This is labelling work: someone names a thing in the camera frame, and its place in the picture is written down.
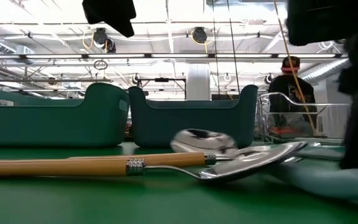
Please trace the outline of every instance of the person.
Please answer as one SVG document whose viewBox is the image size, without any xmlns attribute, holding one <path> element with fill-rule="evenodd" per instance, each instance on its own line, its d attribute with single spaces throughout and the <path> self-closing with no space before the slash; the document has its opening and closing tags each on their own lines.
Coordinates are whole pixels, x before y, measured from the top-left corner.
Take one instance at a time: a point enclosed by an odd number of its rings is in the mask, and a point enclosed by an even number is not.
<svg viewBox="0 0 358 224">
<path fill-rule="evenodd" d="M 281 70 L 283 75 L 280 75 L 272 80 L 270 86 L 268 88 L 269 93 L 283 93 L 287 96 L 291 101 L 295 103 L 303 103 L 301 99 L 301 94 L 298 91 L 298 87 L 296 85 L 294 76 L 292 74 L 290 60 L 292 61 L 293 69 L 295 71 L 295 75 L 298 75 L 298 71 L 300 69 L 300 59 L 298 57 L 285 57 L 283 59 Z M 299 77 L 296 77 L 298 80 L 300 89 L 302 91 L 303 96 L 305 97 L 306 103 L 316 103 L 314 98 L 314 89 L 313 87 L 302 80 Z M 313 126 L 310 125 L 310 118 L 307 114 L 299 114 L 305 113 L 305 106 L 297 106 L 291 104 L 285 97 L 282 95 L 271 95 L 269 96 L 270 100 L 270 112 L 271 113 L 288 113 L 288 114 L 273 114 L 273 120 L 275 122 L 275 129 L 285 129 L 288 127 L 295 127 L 296 129 L 307 129 L 307 133 L 314 133 L 314 129 L 316 129 L 316 114 L 310 114 L 311 120 L 313 122 Z M 317 112 L 317 108 L 315 106 L 308 106 L 309 112 Z"/>
</svg>

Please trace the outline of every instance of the black shirt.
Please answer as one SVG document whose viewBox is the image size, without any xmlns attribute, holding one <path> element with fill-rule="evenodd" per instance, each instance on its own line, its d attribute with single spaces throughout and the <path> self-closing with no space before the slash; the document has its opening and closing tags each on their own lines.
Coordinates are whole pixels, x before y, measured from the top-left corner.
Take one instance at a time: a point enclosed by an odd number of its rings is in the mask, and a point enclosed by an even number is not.
<svg viewBox="0 0 358 224">
<path fill-rule="evenodd" d="M 303 96 L 305 97 L 306 103 L 316 103 L 314 98 L 314 90 L 313 87 L 307 83 L 306 81 L 302 80 L 301 78 L 296 78 L 298 80 L 299 86 L 302 90 Z M 271 82 L 268 92 L 280 92 L 289 97 L 292 101 L 296 103 L 302 103 L 302 101 L 297 97 L 297 85 L 295 83 L 295 79 L 293 75 L 282 75 L 277 78 L 274 78 Z M 272 95 L 269 96 L 270 99 L 270 112 L 276 113 L 288 113 L 288 112 L 306 112 L 304 106 L 296 106 L 292 105 L 288 102 L 285 97 L 281 95 Z M 317 108 L 315 106 L 308 107 L 309 112 L 317 112 Z M 276 126 L 285 126 L 287 121 L 283 115 L 275 114 L 274 120 L 276 122 Z M 309 118 L 307 114 L 303 115 L 305 121 L 309 122 Z M 316 126 L 316 115 L 311 114 L 311 118 L 313 124 Z"/>
</svg>

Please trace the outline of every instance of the metal ferrule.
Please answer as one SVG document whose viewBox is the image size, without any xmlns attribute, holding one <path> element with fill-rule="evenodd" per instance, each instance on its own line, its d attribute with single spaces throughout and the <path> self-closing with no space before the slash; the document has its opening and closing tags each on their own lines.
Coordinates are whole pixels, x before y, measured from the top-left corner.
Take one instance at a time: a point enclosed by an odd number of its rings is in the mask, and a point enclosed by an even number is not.
<svg viewBox="0 0 358 224">
<path fill-rule="evenodd" d="M 216 163 L 216 156 L 215 154 L 205 154 L 205 165 L 214 165 Z"/>
<path fill-rule="evenodd" d="M 142 175 L 146 162 L 144 159 L 128 159 L 126 165 L 127 175 Z"/>
</svg>

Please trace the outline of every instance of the wooden handle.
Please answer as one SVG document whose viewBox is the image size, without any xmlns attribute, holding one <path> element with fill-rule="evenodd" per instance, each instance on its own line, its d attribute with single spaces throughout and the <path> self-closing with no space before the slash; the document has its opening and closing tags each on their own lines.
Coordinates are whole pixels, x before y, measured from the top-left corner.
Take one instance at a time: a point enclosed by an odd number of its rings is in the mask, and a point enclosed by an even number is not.
<svg viewBox="0 0 358 224">
<path fill-rule="evenodd" d="M 183 152 L 165 154 L 147 154 L 134 156 L 88 156 L 69 157 L 69 159 L 136 159 L 143 158 L 147 165 L 167 165 L 175 167 L 204 166 L 205 157 L 203 152 Z"/>
<path fill-rule="evenodd" d="M 127 159 L 0 160 L 0 176 L 125 176 Z"/>
</svg>

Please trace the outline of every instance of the teal bin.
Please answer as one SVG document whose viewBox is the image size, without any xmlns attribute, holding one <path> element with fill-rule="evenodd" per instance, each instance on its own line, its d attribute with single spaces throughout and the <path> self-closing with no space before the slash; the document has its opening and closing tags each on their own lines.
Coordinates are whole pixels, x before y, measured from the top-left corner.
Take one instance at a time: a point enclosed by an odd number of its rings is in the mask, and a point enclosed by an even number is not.
<svg viewBox="0 0 358 224">
<path fill-rule="evenodd" d="M 132 133 L 141 147 L 170 147 L 177 132 L 205 129 L 232 136 L 238 147 L 254 140 L 258 87 L 245 86 L 238 100 L 151 101 L 141 88 L 129 88 Z"/>
<path fill-rule="evenodd" d="M 90 85 L 83 100 L 0 91 L 0 146 L 115 146 L 124 140 L 128 112 L 128 94 L 108 83 Z"/>
</svg>

